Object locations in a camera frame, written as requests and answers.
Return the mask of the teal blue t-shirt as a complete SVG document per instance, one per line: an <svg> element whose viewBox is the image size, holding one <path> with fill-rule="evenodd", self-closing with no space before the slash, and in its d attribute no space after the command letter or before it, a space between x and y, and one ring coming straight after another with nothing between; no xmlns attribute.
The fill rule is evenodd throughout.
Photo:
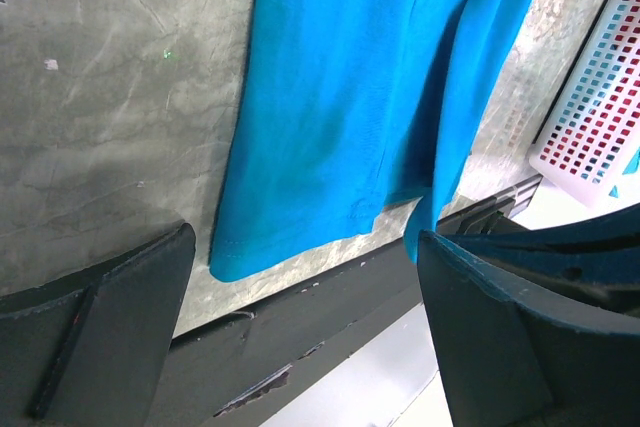
<svg viewBox="0 0 640 427"><path fill-rule="evenodd" d="M532 0L255 0L244 91L211 244L233 282L451 201Z"/></svg>

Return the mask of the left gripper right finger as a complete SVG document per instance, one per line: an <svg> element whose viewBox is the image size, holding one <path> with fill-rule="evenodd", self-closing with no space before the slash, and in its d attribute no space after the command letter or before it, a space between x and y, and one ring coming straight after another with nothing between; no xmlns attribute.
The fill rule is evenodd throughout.
<svg viewBox="0 0 640 427"><path fill-rule="evenodd" d="M434 233L419 282L456 426L636 426L639 321L505 271Z"/></svg>

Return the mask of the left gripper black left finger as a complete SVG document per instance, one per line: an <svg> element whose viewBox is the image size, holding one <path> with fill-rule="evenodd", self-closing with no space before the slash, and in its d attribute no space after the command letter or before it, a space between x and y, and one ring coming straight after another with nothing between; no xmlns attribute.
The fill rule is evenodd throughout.
<svg viewBox="0 0 640 427"><path fill-rule="evenodd" d="M143 425L195 242L184 223L108 261L2 297L2 425Z"/></svg>

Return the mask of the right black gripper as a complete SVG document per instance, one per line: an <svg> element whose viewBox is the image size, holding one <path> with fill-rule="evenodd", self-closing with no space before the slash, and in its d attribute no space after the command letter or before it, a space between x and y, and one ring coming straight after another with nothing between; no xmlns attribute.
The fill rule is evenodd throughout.
<svg viewBox="0 0 640 427"><path fill-rule="evenodd" d="M475 256L556 293L639 316L639 206L541 230L453 234Z"/></svg>

